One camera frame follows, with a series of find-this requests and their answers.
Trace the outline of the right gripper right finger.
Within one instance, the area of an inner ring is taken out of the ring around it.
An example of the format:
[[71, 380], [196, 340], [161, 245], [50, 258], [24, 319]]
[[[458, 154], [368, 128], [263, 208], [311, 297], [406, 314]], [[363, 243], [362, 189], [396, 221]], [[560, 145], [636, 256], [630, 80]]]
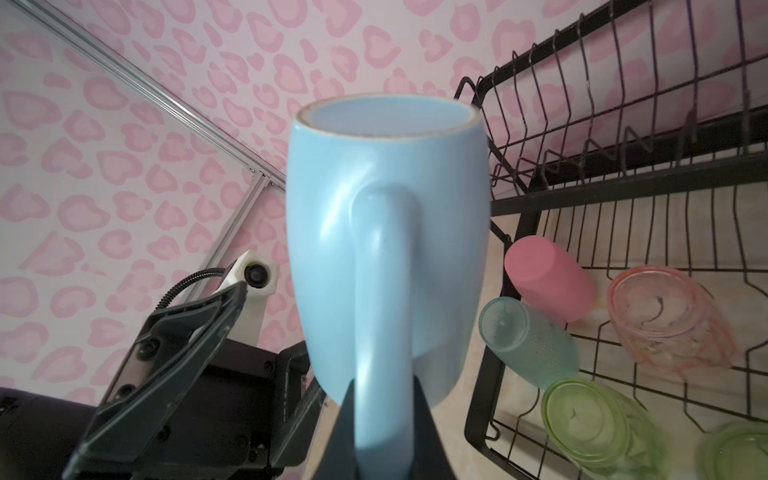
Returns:
[[440, 440], [426, 396], [417, 376], [414, 387], [414, 456], [410, 478], [456, 480], [457, 477]]

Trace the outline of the clear pink plastic cup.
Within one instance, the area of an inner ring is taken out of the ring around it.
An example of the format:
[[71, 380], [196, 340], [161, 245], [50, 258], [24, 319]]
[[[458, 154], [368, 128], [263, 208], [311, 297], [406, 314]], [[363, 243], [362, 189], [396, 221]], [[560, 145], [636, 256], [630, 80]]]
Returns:
[[620, 273], [606, 307], [622, 347], [646, 369], [693, 383], [732, 367], [730, 323], [711, 295], [677, 269], [645, 265]]

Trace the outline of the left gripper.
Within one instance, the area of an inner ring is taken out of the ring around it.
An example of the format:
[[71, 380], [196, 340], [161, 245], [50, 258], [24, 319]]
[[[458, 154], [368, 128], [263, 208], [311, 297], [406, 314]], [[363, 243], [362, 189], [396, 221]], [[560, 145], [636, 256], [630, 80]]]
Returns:
[[277, 479], [304, 462], [326, 395], [304, 382], [305, 341], [278, 355], [224, 342], [247, 290], [150, 315], [64, 479]]

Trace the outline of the white mug blue handle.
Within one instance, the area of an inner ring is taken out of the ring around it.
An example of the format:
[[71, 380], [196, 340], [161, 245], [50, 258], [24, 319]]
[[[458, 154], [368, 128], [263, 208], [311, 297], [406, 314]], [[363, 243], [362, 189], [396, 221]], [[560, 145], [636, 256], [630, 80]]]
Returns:
[[440, 97], [360, 94], [295, 116], [286, 219], [314, 375], [341, 404], [355, 382], [359, 479], [410, 477], [417, 376], [430, 410], [457, 384], [490, 225], [479, 110]]

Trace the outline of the teal textured cup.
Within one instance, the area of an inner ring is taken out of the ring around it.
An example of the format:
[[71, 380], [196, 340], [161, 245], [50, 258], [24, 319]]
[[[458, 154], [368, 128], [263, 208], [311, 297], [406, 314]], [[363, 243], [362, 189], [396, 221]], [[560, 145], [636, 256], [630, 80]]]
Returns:
[[580, 358], [576, 342], [541, 312], [511, 297], [487, 303], [479, 316], [479, 333], [487, 347], [513, 372], [545, 390], [576, 377]]

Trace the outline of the opaque pink plastic cup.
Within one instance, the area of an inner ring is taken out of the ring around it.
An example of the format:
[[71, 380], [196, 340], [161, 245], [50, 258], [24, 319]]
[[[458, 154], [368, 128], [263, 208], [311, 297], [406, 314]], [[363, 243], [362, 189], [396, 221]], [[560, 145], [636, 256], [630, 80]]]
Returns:
[[515, 241], [505, 254], [504, 270], [522, 299], [557, 324], [581, 320], [595, 306], [592, 277], [545, 237], [529, 235]]

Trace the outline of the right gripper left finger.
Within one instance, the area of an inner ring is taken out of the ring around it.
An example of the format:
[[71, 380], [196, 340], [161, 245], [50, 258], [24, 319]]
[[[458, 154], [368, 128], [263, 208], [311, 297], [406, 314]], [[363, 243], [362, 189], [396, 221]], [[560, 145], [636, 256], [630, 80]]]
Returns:
[[355, 382], [351, 381], [313, 480], [357, 480], [354, 440]]

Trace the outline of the green cup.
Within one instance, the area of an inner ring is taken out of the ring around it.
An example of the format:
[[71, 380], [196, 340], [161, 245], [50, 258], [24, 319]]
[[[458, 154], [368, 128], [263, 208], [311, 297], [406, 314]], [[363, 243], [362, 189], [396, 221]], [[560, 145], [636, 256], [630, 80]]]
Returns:
[[636, 400], [596, 382], [563, 379], [541, 406], [552, 442], [593, 479], [666, 479], [663, 433]]
[[695, 467], [698, 479], [767, 480], [767, 424], [734, 422], [705, 435]]

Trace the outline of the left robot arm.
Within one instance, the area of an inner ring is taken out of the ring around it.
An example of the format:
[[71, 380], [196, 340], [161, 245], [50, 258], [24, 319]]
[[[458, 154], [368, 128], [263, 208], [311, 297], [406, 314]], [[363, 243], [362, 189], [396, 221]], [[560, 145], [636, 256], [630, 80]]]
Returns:
[[101, 403], [1, 391], [5, 479], [274, 479], [301, 464], [325, 399], [304, 343], [229, 338], [246, 286], [154, 311]]

